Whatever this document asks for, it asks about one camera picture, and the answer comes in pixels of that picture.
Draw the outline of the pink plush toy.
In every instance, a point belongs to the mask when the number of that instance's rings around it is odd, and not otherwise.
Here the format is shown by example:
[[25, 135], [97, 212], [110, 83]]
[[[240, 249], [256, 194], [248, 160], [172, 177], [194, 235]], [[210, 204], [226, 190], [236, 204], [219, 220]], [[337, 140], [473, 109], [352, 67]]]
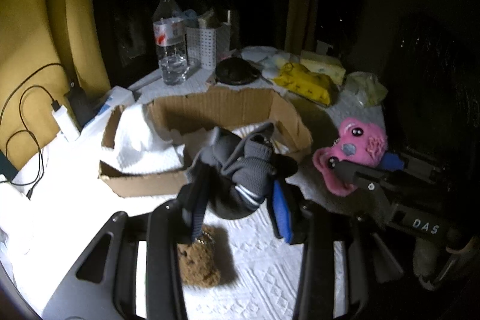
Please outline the pink plush toy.
[[327, 190], [345, 197], [357, 187], [336, 177], [336, 163], [348, 160], [364, 166], [378, 166], [387, 150], [387, 136], [377, 124], [364, 123], [357, 118], [345, 118], [337, 131], [337, 140], [330, 147], [318, 149], [312, 156], [312, 163], [322, 174]]

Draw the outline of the grey knit gloves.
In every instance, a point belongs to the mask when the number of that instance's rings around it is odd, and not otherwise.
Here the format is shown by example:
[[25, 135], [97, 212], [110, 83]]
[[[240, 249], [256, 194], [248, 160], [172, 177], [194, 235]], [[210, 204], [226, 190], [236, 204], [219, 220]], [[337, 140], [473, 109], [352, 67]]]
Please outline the grey knit gloves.
[[210, 166], [206, 182], [209, 208], [217, 217], [228, 220], [254, 213], [273, 190], [277, 179], [298, 171], [292, 157], [274, 151], [272, 123], [264, 123], [244, 138], [215, 127], [209, 144], [196, 154], [185, 176], [193, 182], [203, 165]]

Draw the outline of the white paper towel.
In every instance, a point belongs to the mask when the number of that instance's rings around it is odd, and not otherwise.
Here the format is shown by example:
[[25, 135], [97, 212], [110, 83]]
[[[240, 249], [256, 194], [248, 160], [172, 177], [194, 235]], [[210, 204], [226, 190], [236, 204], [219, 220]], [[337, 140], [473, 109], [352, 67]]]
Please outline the white paper towel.
[[114, 146], [103, 152], [104, 162], [125, 175], [160, 174], [184, 165], [182, 138], [157, 128], [147, 106], [135, 104], [120, 115]]

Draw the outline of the brown fuzzy plush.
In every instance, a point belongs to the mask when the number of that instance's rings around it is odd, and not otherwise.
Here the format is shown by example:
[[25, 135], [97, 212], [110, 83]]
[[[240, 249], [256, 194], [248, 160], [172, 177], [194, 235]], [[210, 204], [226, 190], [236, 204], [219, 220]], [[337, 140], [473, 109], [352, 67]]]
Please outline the brown fuzzy plush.
[[218, 228], [203, 225], [199, 237], [177, 248], [181, 281], [187, 287], [214, 288], [221, 283], [221, 271], [216, 264]]

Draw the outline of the crumpled clear plastic bag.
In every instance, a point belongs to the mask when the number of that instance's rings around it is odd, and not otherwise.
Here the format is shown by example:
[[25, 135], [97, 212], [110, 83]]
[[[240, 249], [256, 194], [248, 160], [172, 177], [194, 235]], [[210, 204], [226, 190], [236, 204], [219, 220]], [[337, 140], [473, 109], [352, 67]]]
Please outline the crumpled clear plastic bag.
[[345, 89], [351, 92], [364, 108], [379, 106], [388, 93], [376, 74], [363, 71], [347, 75]]

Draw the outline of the white embossed table cloth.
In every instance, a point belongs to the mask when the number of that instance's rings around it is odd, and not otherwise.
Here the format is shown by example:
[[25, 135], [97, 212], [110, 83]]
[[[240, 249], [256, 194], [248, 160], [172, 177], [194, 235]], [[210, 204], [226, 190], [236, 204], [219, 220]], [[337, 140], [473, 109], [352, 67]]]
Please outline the white embossed table cloth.
[[[167, 92], [156, 81], [141, 89], [138, 101], [167, 95], [203, 92], [205, 71]], [[385, 127], [380, 106], [363, 108], [349, 91], [323, 109], [291, 93], [284, 95], [295, 106], [312, 134], [312, 151], [331, 145], [343, 119], [355, 117]], [[46, 173], [31, 200], [10, 184], [1, 184], [1, 260], [12, 268], [16, 287], [42, 315], [47, 301], [72, 264], [102, 225], [117, 211], [129, 215], [150, 212], [172, 198], [166, 196], [118, 197], [98, 178], [98, 154], [103, 127], [68, 143], [58, 135], [44, 149]], [[330, 194], [310, 156], [289, 182], [298, 184], [306, 198], [334, 211], [350, 212], [368, 205], [368, 196], [340, 198]], [[277, 240], [266, 206], [252, 216], [225, 221], [207, 213], [215, 227], [216, 265], [220, 286], [184, 287], [189, 319], [291, 319], [299, 282], [302, 247]]]

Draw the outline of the brown cardboard box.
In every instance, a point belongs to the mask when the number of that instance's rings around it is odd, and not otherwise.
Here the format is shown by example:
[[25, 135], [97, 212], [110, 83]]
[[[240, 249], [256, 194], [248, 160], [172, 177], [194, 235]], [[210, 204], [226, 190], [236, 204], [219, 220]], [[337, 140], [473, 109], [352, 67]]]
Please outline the brown cardboard box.
[[[281, 135], [288, 156], [302, 162], [312, 148], [312, 136], [293, 104], [270, 88], [210, 88], [206, 93], [158, 97], [146, 105], [154, 124], [181, 134], [271, 122]], [[98, 177], [118, 196], [174, 195], [186, 184], [183, 171], [124, 175], [101, 161]]]

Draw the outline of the pale tissue pack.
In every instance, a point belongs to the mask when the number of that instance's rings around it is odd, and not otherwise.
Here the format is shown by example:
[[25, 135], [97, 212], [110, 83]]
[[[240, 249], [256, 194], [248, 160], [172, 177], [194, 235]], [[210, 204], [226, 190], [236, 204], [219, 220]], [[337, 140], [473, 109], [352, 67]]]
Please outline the pale tissue pack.
[[337, 58], [303, 50], [300, 54], [300, 63], [310, 72], [329, 76], [337, 86], [343, 84], [346, 70]]

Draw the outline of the white power strip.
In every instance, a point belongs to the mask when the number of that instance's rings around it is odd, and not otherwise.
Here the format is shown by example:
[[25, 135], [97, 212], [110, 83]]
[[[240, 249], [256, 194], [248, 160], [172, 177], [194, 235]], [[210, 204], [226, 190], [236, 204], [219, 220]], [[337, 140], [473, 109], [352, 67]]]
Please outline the white power strip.
[[115, 86], [108, 91], [98, 102], [94, 108], [95, 117], [83, 126], [85, 131], [89, 127], [94, 127], [103, 120], [108, 120], [112, 110], [117, 106], [130, 106], [135, 103], [134, 93], [129, 89]]

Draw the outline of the black round pouch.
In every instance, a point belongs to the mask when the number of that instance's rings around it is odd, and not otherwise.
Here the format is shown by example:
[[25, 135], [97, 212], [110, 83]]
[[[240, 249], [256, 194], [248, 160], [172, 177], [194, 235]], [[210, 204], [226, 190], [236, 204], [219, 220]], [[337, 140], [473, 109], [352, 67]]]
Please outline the black round pouch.
[[226, 58], [216, 65], [216, 82], [224, 85], [249, 85], [260, 78], [260, 70], [242, 58]]

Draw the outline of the black power adapter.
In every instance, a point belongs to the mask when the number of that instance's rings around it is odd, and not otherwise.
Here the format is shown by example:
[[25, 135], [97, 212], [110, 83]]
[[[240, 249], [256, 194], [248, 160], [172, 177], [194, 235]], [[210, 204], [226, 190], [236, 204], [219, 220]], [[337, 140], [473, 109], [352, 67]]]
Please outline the black power adapter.
[[87, 98], [86, 92], [72, 80], [69, 83], [69, 91], [64, 94], [64, 97], [72, 109], [79, 128], [83, 129], [95, 117], [94, 106]]

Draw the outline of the white perforated basket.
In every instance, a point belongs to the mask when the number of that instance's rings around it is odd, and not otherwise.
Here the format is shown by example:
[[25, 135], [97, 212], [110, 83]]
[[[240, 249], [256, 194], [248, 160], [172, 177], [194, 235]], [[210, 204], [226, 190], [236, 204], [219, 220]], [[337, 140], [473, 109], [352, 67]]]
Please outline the white perforated basket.
[[203, 69], [214, 70], [221, 57], [230, 50], [231, 25], [219, 28], [187, 28], [186, 48], [190, 62]]

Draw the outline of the white usb charger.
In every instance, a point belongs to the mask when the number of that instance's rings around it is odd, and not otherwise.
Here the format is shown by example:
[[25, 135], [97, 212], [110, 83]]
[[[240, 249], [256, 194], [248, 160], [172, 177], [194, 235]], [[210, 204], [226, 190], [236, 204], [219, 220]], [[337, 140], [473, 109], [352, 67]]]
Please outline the white usb charger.
[[80, 137], [80, 131], [72, 119], [68, 108], [65, 105], [59, 104], [57, 100], [52, 101], [51, 106], [51, 114], [65, 139], [68, 142], [76, 141]]

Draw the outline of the clear water bottle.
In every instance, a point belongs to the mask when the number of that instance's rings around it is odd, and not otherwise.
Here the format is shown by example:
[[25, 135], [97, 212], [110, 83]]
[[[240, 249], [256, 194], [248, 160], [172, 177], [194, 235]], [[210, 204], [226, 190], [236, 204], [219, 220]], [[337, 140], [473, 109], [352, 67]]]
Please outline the clear water bottle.
[[181, 85], [186, 79], [185, 24], [175, 0], [159, 0], [153, 15], [154, 42], [160, 71], [166, 85]]

